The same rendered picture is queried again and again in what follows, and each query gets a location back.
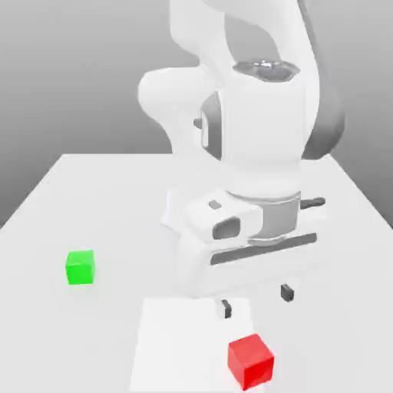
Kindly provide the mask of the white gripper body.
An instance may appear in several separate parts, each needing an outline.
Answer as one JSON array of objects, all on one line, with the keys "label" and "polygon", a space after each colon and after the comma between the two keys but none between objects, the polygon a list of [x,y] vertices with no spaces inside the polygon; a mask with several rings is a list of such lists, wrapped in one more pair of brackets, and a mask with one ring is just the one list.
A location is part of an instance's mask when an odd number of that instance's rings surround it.
[{"label": "white gripper body", "polygon": [[304,233],[269,246],[204,246],[189,258],[189,294],[215,296],[299,275],[315,265],[312,252],[317,240],[316,233]]}]

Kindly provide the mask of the small red cube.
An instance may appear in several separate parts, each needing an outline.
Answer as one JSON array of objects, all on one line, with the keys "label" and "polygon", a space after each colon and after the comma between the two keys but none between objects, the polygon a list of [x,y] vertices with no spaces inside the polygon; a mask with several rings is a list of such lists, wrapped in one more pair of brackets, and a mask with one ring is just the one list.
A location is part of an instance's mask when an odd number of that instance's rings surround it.
[{"label": "small red cube", "polygon": [[275,356],[257,333],[228,344],[227,365],[243,391],[272,379]]}]

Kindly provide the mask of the small green cube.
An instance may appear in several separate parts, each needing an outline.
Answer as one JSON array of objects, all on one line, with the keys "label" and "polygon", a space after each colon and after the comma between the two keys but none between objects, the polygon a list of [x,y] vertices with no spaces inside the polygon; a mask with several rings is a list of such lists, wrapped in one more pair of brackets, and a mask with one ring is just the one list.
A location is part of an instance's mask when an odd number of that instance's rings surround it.
[{"label": "small green cube", "polygon": [[92,250],[70,251],[65,263],[69,285],[92,284],[95,277],[95,259]]}]

